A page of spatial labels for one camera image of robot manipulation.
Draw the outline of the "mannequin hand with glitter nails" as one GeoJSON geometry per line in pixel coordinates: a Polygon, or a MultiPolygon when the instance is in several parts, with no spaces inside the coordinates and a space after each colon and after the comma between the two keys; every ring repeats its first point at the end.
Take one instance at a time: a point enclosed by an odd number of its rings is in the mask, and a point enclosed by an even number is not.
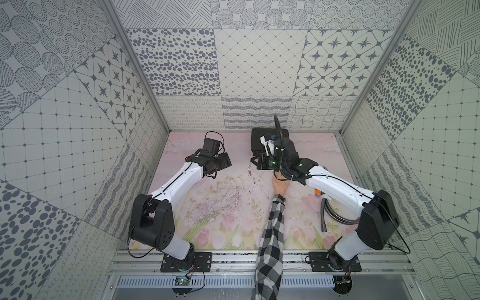
{"type": "Polygon", "coordinates": [[[290,181],[284,177],[277,178],[276,176],[274,176],[272,179],[274,195],[285,196],[289,185],[290,185],[290,181]]]}

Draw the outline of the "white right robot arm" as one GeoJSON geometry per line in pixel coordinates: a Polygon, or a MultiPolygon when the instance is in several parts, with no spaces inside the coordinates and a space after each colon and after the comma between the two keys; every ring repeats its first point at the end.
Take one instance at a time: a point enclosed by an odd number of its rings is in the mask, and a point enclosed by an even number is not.
{"type": "Polygon", "coordinates": [[[327,171],[308,158],[289,157],[275,147],[271,155],[261,153],[251,158],[258,170],[281,173],[287,180],[301,183],[339,201],[358,218],[355,231],[342,237],[329,250],[329,256],[346,262],[365,250],[382,250],[397,231],[400,221],[391,195],[355,186],[327,171]]]}

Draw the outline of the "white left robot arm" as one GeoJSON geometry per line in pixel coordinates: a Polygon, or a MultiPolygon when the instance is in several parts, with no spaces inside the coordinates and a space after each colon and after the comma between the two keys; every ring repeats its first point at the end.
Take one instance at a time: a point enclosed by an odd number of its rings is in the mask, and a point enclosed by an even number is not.
{"type": "Polygon", "coordinates": [[[205,177],[215,179],[218,171],[231,166],[228,153],[213,157],[195,153],[186,158],[182,168],[152,194],[139,194],[133,202],[127,230],[128,239],[148,245],[165,255],[193,264],[195,247],[176,234],[174,207],[186,193],[205,177]]]}

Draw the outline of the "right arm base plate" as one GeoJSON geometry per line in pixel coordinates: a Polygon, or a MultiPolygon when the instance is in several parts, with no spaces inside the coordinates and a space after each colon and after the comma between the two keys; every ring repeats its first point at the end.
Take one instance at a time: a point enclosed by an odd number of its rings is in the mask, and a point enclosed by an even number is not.
{"type": "Polygon", "coordinates": [[[335,253],[309,252],[306,262],[311,266],[312,272],[361,272],[362,267],[357,256],[344,260],[335,253]]]}

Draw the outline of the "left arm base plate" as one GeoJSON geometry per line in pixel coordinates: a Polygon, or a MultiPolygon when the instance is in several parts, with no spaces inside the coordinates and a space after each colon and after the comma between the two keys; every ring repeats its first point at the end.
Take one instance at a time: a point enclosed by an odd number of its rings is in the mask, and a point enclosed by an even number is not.
{"type": "Polygon", "coordinates": [[[211,271],[211,263],[213,260],[212,252],[190,252],[186,259],[180,260],[170,255],[165,255],[162,259],[161,272],[162,273],[178,273],[188,272],[195,269],[195,272],[211,271]]]}

